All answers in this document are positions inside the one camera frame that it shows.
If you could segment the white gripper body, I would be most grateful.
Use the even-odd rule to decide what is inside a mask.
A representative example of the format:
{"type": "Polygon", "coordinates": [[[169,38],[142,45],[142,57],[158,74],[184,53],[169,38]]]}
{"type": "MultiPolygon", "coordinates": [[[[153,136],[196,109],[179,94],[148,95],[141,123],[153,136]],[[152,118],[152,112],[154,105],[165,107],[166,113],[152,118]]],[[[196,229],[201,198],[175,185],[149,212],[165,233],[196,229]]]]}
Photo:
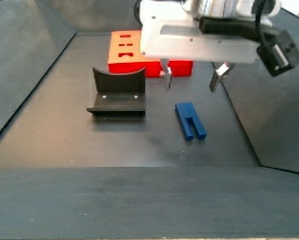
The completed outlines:
{"type": "Polygon", "coordinates": [[[172,1],[141,0],[140,53],[148,58],[252,63],[257,44],[239,37],[203,35],[199,23],[172,1]]]}

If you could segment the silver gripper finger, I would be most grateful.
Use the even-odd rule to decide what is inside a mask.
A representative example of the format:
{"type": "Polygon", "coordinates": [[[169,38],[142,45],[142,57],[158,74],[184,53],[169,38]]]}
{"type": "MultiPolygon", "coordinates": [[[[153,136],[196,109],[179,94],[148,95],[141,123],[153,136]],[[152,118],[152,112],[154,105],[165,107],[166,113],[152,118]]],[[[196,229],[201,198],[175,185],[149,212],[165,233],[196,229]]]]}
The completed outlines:
{"type": "Polygon", "coordinates": [[[219,83],[229,75],[229,71],[233,69],[235,64],[229,62],[212,62],[212,76],[209,80],[209,91],[215,92],[219,83]]]}
{"type": "Polygon", "coordinates": [[[171,88],[171,68],[169,68],[169,60],[168,59],[160,59],[160,66],[162,70],[162,78],[165,80],[165,87],[166,90],[171,88]]]}

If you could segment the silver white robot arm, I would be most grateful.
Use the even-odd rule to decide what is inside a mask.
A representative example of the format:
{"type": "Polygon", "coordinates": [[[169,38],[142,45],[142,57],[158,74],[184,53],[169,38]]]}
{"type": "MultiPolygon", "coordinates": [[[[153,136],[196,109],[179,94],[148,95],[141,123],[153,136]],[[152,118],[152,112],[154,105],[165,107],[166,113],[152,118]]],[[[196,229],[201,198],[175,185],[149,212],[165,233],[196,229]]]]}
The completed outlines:
{"type": "Polygon", "coordinates": [[[249,64],[256,43],[236,34],[204,34],[201,20],[252,24],[255,0],[138,0],[133,11],[141,23],[140,53],[157,58],[161,76],[171,80],[171,60],[249,64]]]}

